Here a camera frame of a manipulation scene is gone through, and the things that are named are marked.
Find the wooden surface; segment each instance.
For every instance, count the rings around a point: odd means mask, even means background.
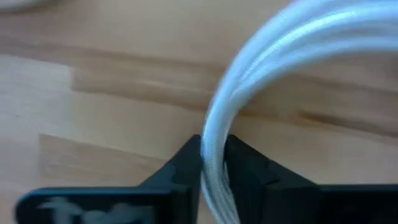
[[[287,2],[75,0],[0,15],[1,223],[37,187],[133,185],[159,168],[201,133],[228,61]],[[396,183],[395,61],[292,71],[232,132],[316,182]],[[203,202],[199,223],[213,223]]]

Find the coiled cable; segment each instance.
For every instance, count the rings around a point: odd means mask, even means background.
[[[396,0],[304,0],[261,27],[220,81],[201,143],[201,187],[218,223],[239,223],[229,188],[224,144],[234,117],[287,72],[339,54],[398,51]]]

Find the white cable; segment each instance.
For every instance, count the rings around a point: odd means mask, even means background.
[[[336,54],[397,52],[397,21],[396,0],[298,1],[247,42],[221,81],[203,129],[201,186],[218,223],[239,223],[223,160],[238,111],[270,82],[297,67]]]

